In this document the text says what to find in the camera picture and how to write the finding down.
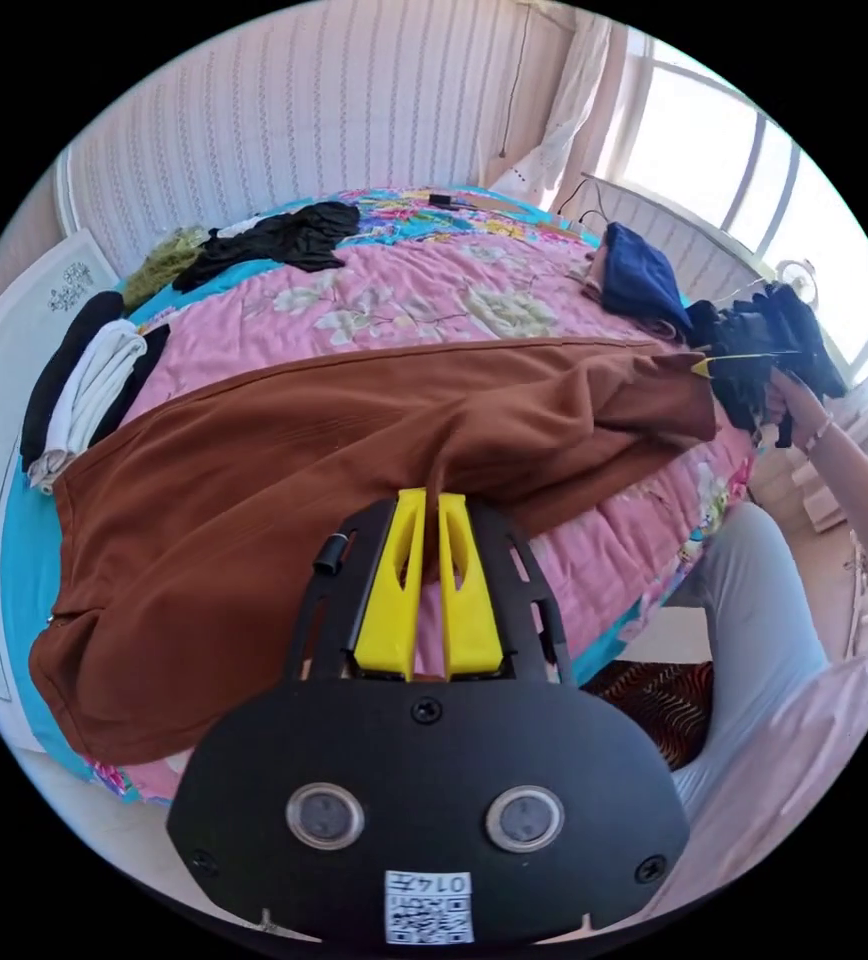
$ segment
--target bed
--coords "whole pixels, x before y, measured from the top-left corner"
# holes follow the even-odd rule
[[[360,232],[338,253],[344,267],[305,274],[252,261],[190,294],[161,291],[132,315],[143,331],[170,323],[171,335],[127,421],[226,377],[329,353],[531,336],[643,338],[631,321],[579,293],[578,271],[596,237],[569,234],[557,218],[487,191],[463,190],[497,209],[435,209],[429,188],[334,194],[318,199],[361,210]],[[725,510],[744,496],[755,450],[747,434],[721,423],[711,443],[534,542],[561,605],[579,683],[640,633]],[[59,584],[60,540],[53,500],[27,488],[15,451],[0,497],[0,621],[31,735],[70,772],[124,801],[167,805],[185,757],[112,768],[77,756],[27,674]],[[441,667],[437,611],[428,589],[418,643],[424,673]]]

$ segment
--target person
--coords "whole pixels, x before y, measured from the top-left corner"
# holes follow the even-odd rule
[[[792,442],[809,456],[868,555],[868,456],[806,386],[776,370],[767,408],[774,422],[790,412]],[[705,610],[714,663],[704,748],[674,772],[693,820],[754,730],[830,661],[784,535],[753,503],[728,513],[667,605]]]
[[[792,442],[868,555],[867,455],[778,371],[767,406],[775,423],[791,414]],[[729,511],[668,605],[704,609],[714,664],[704,747],[672,774],[691,838],[651,903],[610,930],[682,908],[755,866],[820,800],[868,728],[868,650],[827,656],[790,548],[760,507]]]

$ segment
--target floral bedspread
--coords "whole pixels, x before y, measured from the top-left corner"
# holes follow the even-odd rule
[[[166,292],[148,305],[142,326],[169,322],[172,333],[127,419],[226,377],[330,353],[537,336],[644,339],[631,321],[581,296],[577,276],[593,238],[552,231],[551,218],[529,208],[520,219],[433,209],[427,193],[338,195],[362,212],[361,233],[342,245],[339,269],[239,265],[233,282],[222,276],[197,299],[171,302]],[[644,628],[744,496],[750,438],[723,415],[719,424],[711,443],[532,543],[557,596],[579,683]],[[441,668],[433,587],[421,601],[418,670]],[[169,803],[185,760],[93,770],[125,800]]]

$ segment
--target pink bedspread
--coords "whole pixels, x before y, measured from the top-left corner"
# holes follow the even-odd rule
[[[149,324],[170,322],[172,332],[127,419],[236,374],[342,351],[508,337],[643,339],[631,321],[581,296],[577,275],[589,249],[563,238],[436,236],[347,247],[337,270],[272,269]],[[693,563],[691,545],[700,543],[692,534],[719,522],[743,487],[750,437],[721,411],[719,418],[713,442],[533,542],[572,657],[640,599],[642,613],[621,639],[639,632],[671,578]],[[436,587],[422,598],[417,669],[442,669]],[[142,794],[163,796],[164,777],[176,773],[150,768],[133,768],[131,779]]]

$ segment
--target patterned rug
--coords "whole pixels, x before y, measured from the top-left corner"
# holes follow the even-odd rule
[[[657,744],[671,770],[700,752],[707,739],[714,667],[706,663],[615,660],[583,687],[626,713]]]

